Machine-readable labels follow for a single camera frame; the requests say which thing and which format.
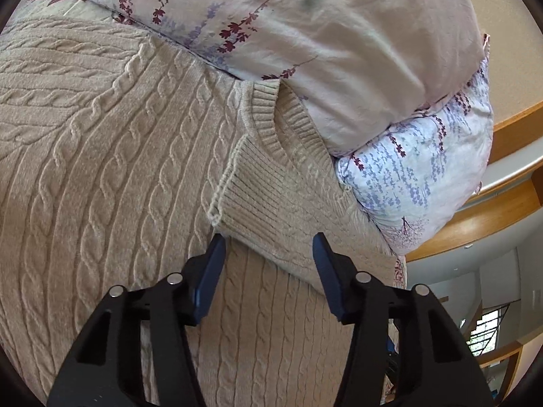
beige cable knit sweater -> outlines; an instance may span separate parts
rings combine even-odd
[[[134,28],[5,29],[0,342],[41,400],[107,289],[180,270],[213,226],[234,239],[188,332],[208,405],[332,405],[351,330],[314,290],[311,237],[388,284],[395,259],[290,89],[236,81]],[[156,402],[147,330],[142,344]]]

metal screw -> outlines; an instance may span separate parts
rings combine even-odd
[[[123,292],[124,292],[124,288],[119,284],[117,284],[117,285],[115,285],[115,286],[113,286],[113,287],[111,287],[109,289],[109,295],[111,295],[112,297],[118,297],[118,296],[122,295]]]
[[[425,284],[418,284],[417,286],[415,286],[415,292],[425,297],[430,293],[430,288]]]
[[[358,272],[356,274],[356,281],[361,283],[369,283],[371,281],[371,276],[367,272]]]
[[[174,272],[173,274],[170,274],[166,280],[169,284],[179,284],[183,281],[183,276],[178,272]]]

